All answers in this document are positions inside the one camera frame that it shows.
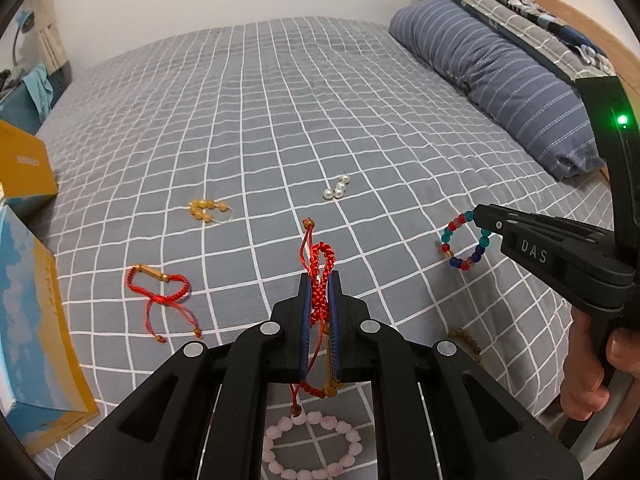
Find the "person's right hand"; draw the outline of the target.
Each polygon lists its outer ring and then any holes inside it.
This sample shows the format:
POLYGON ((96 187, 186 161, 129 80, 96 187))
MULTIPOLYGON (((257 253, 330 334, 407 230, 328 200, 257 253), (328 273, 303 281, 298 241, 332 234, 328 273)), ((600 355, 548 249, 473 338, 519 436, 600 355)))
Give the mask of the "person's right hand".
MULTIPOLYGON (((571 419, 587 420, 605 408, 610 390, 604 385, 604 368, 590 334, 591 318, 572 307, 568 355, 563 364, 561 405, 571 419)), ((606 345, 606 358, 616 370, 631 374, 639 390, 639 333, 626 328, 614 330, 606 345)))

